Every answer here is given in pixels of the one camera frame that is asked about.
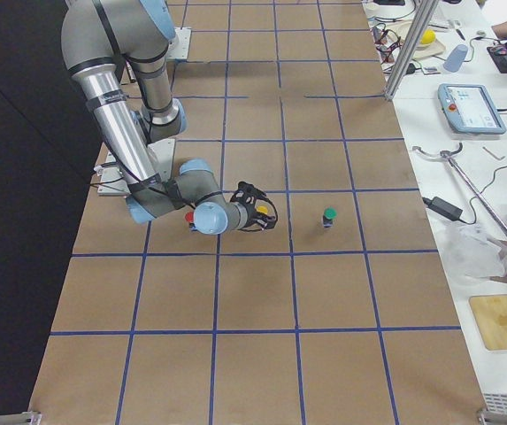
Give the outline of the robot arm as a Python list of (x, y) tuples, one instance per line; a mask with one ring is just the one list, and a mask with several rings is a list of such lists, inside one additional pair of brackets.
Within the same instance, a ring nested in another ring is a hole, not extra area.
[(144, 223), (192, 207), (193, 224), (206, 235), (273, 228), (260, 212), (263, 191), (240, 182), (225, 199), (202, 159), (183, 163), (165, 179), (150, 146), (183, 132), (186, 117), (172, 96), (166, 53), (176, 32), (163, 1), (76, 1), (61, 30), (65, 66), (86, 97), (104, 143), (129, 190), (127, 207)]

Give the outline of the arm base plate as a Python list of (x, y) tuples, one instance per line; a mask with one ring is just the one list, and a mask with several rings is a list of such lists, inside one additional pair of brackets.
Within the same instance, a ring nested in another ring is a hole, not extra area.
[(170, 41), (166, 53), (167, 61), (187, 61), (191, 40), (191, 27), (176, 27), (175, 37)]
[[(173, 159), (175, 152), (174, 138), (167, 138), (148, 146), (150, 159), (153, 161), (160, 179), (169, 180), (173, 170)], [(94, 183), (97, 194), (102, 197), (125, 197), (130, 194), (123, 174), (119, 170), (115, 158), (107, 151), (103, 164), (95, 167), (96, 175), (100, 181)]]

